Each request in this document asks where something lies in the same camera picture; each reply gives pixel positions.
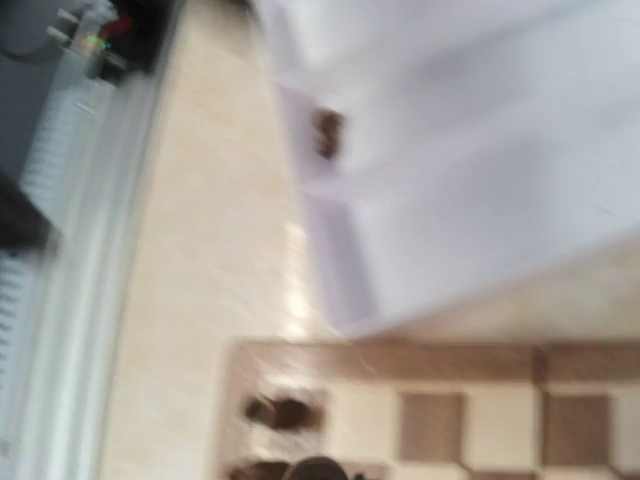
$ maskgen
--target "chessboard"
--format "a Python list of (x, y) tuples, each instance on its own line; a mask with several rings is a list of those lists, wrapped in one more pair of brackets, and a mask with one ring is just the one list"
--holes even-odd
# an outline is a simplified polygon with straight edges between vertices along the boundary
[[(256, 393), (322, 421), (250, 424), (241, 408)], [(219, 478), (320, 454), (367, 480), (638, 480), (640, 344), (244, 344), (222, 419)]]

